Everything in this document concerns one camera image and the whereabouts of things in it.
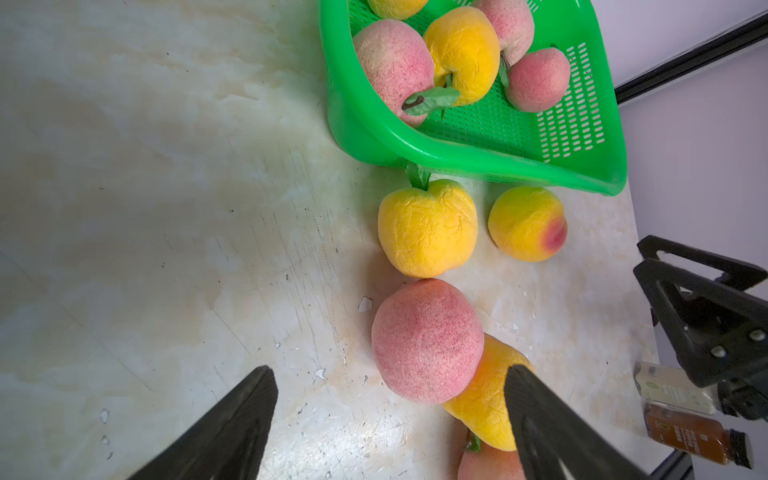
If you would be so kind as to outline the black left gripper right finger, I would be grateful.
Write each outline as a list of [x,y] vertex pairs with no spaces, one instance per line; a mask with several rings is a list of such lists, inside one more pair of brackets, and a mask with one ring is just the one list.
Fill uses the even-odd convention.
[[528,479],[646,479],[537,376],[508,369],[504,398]]

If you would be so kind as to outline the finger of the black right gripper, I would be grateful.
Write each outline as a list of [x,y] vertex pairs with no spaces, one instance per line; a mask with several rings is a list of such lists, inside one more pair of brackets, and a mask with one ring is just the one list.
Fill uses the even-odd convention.
[[715,282],[746,291],[767,279],[767,271],[757,265],[693,248],[672,240],[648,235],[637,244],[644,260],[658,260],[660,252],[675,255],[721,272]]
[[660,260],[634,268],[680,367],[693,384],[747,381],[767,372],[767,302]]

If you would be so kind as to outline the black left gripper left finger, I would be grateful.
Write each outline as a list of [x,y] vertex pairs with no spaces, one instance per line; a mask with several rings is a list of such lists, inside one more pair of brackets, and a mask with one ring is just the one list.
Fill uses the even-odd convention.
[[255,368],[134,479],[255,479],[278,399],[274,371]]

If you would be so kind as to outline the yellow peach with green leaf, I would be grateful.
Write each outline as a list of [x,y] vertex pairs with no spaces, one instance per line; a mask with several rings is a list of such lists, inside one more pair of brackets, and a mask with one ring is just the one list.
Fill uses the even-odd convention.
[[496,81],[500,43],[487,16],[472,6],[458,7],[434,20],[423,39],[434,63],[436,86],[459,92],[455,107],[481,100]]

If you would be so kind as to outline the yellow peach with red spot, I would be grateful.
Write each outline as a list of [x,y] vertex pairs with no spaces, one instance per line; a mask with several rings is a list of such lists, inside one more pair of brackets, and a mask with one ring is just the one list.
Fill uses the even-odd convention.
[[406,20],[419,13],[428,0],[368,0],[367,3],[382,19]]

